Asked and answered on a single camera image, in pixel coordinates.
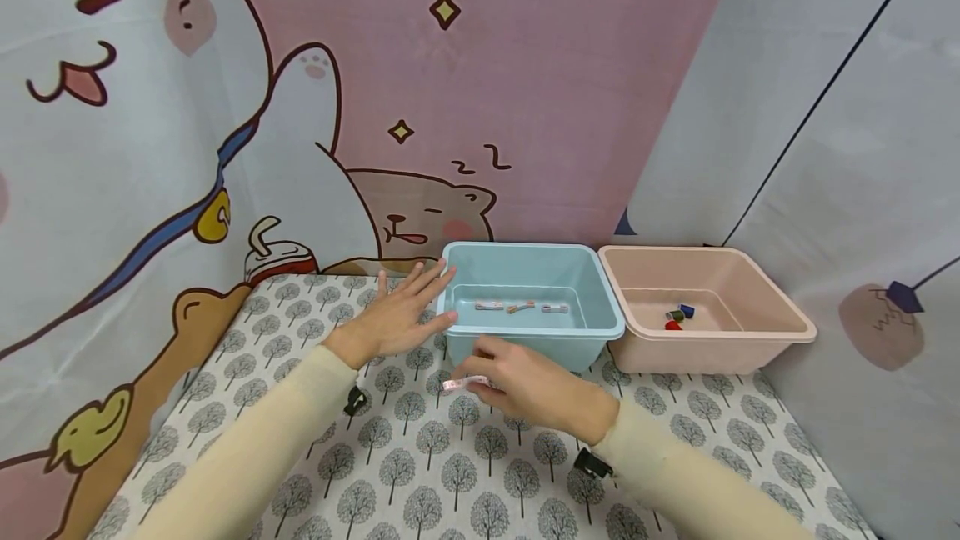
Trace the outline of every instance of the tree pattern tablecloth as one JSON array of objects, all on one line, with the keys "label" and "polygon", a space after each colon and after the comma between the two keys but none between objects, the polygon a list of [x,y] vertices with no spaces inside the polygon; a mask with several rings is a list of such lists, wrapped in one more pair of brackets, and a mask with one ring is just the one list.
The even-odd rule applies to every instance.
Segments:
[{"label": "tree pattern tablecloth", "polygon": [[[262,282],[91,538],[131,535],[244,408],[373,300],[374,285],[374,278],[323,275]],[[574,438],[504,417],[472,394],[441,391],[451,370],[442,334],[363,368],[366,405],[317,430],[250,538],[678,538],[614,479],[573,470]],[[874,538],[762,374],[627,375],[605,350],[583,376],[641,403],[817,538]]]}]

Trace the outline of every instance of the pink plastic bin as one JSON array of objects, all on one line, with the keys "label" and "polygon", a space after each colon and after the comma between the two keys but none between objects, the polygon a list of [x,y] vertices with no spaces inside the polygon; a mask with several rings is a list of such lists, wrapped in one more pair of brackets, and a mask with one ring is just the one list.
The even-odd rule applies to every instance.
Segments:
[{"label": "pink plastic bin", "polygon": [[[627,373],[750,373],[817,328],[746,254],[733,248],[604,246],[600,261],[627,319],[608,346]],[[665,312],[694,307],[682,331]]]}]

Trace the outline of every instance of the black clip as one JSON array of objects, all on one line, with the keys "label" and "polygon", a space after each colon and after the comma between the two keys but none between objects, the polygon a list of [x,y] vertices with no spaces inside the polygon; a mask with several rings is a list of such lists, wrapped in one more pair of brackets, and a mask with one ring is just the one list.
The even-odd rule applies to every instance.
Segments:
[{"label": "black clip", "polygon": [[353,415],[358,414],[360,407],[364,406],[364,403],[367,401],[367,397],[360,391],[359,387],[350,388],[350,393],[347,395],[347,406],[343,407],[343,412],[353,417]]},{"label": "black clip", "polygon": [[589,452],[585,447],[580,449],[580,454],[577,454],[577,459],[573,462],[573,468],[579,469],[588,476],[600,479],[613,474],[613,467],[607,465],[606,462],[599,457],[594,457],[593,453]]}]

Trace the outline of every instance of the blue plastic bin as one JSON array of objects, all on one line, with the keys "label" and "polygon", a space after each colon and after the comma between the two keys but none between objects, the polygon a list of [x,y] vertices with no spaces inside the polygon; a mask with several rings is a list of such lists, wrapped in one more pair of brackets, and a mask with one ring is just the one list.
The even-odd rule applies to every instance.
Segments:
[{"label": "blue plastic bin", "polygon": [[[608,340],[623,336],[624,318],[598,255],[582,244],[451,242],[443,249],[457,276],[437,301],[437,312],[455,308],[447,331],[454,364],[473,351],[480,334],[523,344],[569,371],[585,371]],[[536,301],[535,308],[507,313],[478,311],[476,301],[506,305]],[[543,312],[544,304],[568,305],[567,313]]]}]

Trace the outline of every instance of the hand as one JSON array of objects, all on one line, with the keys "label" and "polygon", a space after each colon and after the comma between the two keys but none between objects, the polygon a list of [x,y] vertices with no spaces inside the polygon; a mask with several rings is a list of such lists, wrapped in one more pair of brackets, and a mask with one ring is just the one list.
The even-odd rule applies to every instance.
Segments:
[{"label": "hand", "polygon": [[620,403],[595,383],[581,380],[539,352],[481,336],[451,378],[487,376],[497,388],[470,383],[480,400],[512,418],[570,433],[587,445],[599,444],[617,421]]},{"label": "hand", "polygon": [[436,266],[423,272],[418,262],[393,292],[387,294],[387,274],[377,275],[377,298],[364,312],[337,327],[323,340],[323,345],[353,369],[359,369],[371,358],[397,355],[423,344],[434,333],[447,330],[457,321],[457,312],[438,314],[421,325],[424,308],[447,289],[456,268],[440,275],[447,262],[442,258]]}]

